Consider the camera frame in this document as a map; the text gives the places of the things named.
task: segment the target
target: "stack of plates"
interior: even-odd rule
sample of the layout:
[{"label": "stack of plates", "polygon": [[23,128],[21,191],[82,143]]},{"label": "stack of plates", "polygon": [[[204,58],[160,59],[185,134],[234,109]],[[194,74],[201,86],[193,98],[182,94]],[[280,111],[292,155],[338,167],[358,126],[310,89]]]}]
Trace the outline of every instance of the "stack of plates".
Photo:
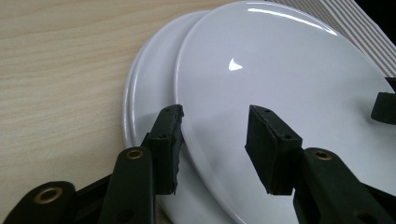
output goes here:
[{"label": "stack of plates", "polygon": [[304,147],[337,153],[358,179],[396,194],[395,130],[370,119],[380,70],[343,36],[291,7],[238,2],[165,25],[139,51],[123,101],[127,147],[159,111],[183,105],[175,223],[297,223],[292,197],[267,195],[244,149],[248,106],[274,110]]}]

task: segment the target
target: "black plastic bracket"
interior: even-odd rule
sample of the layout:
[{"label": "black plastic bracket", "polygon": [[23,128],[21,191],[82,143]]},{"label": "black plastic bracket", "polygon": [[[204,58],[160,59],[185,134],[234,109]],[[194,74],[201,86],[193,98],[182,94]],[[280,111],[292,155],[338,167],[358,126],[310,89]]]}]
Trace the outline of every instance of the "black plastic bracket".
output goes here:
[{"label": "black plastic bracket", "polygon": [[389,85],[396,91],[396,77],[385,77]]},{"label": "black plastic bracket", "polygon": [[291,195],[303,139],[270,109],[251,105],[245,146],[267,193]]},{"label": "black plastic bracket", "polygon": [[4,223],[70,223],[76,212],[75,199],[75,188],[68,182],[43,184],[29,191]]},{"label": "black plastic bracket", "polygon": [[396,93],[380,92],[376,97],[371,118],[396,125]]},{"label": "black plastic bracket", "polygon": [[99,223],[155,223],[151,152],[145,147],[123,150],[108,185]]},{"label": "black plastic bracket", "polygon": [[302,179],[312,194],[307,202],[295,197],[299,220],[313,216],[312,207],[319,213],[316,223],[393,223],[389,214],[375,200],[369,190],[350,172],[334,153],[321,148],[308,148],[301,158]]},{"label": "black plastic bracket", "polygon": [[161,110],[142,147],[151,151],[154,163],[155,193],[171,194],[177,189],[178,153],[184,142],[180,124],[181,105],[170,105]]}]

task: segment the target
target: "wood grain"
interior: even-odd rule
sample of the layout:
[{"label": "wood grain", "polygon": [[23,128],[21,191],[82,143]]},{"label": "wood grain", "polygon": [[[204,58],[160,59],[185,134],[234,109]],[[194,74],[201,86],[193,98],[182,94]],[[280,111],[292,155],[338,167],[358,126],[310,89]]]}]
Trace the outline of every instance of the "wood grain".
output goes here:
[{"label": "wood grain", "polygon": [[137,51],[170,20],[228,2],[2,1],[0,221],[38,185],[111,173]]}]

